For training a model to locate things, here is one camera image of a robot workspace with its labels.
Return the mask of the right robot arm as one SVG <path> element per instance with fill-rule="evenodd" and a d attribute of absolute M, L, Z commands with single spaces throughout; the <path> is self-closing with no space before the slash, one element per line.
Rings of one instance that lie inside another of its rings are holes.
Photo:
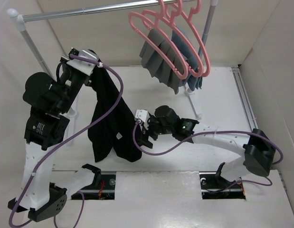
<path fill-rule="evenodd" d="M 259 177 L 270 174 L 277 147 L 260 129 L 254 128 L 251 132 L 219 131 L 198 120 L 180 118 L 167 105 L 158 107 L 154 114 L 138 109 L 134 119 L 135 127 L 142 131 L 133 140 L 137 147 L 143 145 L 151 149 L 150 138 L 157 140 L 160 135 L 171 135 L 179 142 L 211 145 L 237 154 L 238 158 L 219 165 L 214 181 L 220 187 L 249 173 Z"/>

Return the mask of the black t shirt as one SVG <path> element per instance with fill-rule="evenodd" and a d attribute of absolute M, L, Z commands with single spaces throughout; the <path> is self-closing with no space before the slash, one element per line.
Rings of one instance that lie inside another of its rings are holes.
<path fill-rule="evenodd" d="M 92 122 L 107 112 L 119 95 L 119 91 L 104 68 L 94 68 L 91 75 L 91 87 L 96 92 L 97 102 Z M 99 123 L 88 129 L 88 138 L 92 142 L 96 162 L 108 156 L 111 149 L 116 155 L 129 162 L 142 157 L 142 152 L 133 143 L 134 115 L 121 99 L 116 108 Z"/>

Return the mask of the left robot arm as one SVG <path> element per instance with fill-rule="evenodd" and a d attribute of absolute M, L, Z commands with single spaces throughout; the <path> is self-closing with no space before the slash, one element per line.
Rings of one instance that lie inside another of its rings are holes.
<path fill-rule="evenodd" d="M 65 135 L 70 110 L 83 85 L 89 84 L 94 69 L 92 60 L 97 54 L 89 49 L 70 51 L 86 61 L 61 57 L 57 79 L 45 72 L 31 75 L 25 83 L 23 100 L 31 106 L 26 123 L 26 162 L 22 179 L 22 193 L 8 202 L 16 213 L 27 211 L 28 219 L 40 222 L 61 212 L 66 201 L 85 187 L 96 188 L 101 181 L 99 168 L 85 164 L 72 178 L 52 183 L 51 172 L 56 154 L 55 147 Z"/>

